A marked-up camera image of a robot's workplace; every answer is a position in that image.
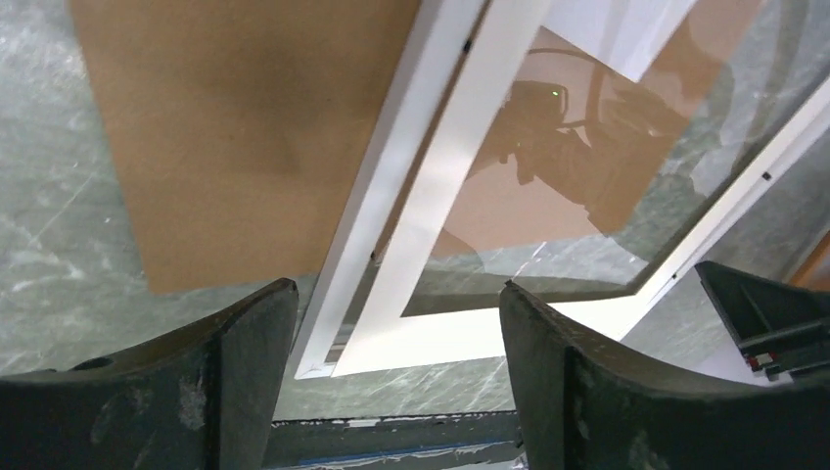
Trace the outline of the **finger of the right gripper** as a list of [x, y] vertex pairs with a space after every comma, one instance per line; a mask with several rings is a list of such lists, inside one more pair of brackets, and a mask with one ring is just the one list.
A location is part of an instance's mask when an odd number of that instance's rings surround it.
[[706, 260], [694, 266], [752, 372], [774, 382], [829, 377], [829, 294]]

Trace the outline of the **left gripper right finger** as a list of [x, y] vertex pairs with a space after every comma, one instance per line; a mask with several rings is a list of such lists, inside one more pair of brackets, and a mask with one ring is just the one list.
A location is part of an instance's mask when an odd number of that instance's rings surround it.
[[829, 384], [732, 382], [633, 350], [515, 283], [499, 316], [532, 469], [825, 469]]

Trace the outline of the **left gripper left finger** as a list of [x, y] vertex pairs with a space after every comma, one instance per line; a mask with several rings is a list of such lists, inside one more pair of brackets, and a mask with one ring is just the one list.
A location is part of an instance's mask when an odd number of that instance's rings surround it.
[[2, 467], [260, 468], [298, 308], [281, 278], [134, 347], [3, 376]]

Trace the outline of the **white picture frame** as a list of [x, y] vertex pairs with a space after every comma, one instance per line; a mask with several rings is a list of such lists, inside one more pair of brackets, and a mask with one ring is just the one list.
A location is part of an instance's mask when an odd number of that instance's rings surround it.
[[825, 1], [492, 1], [362, 169], [299, 380], [501, 356], [506, 281], [625, 336], [829, 124]]

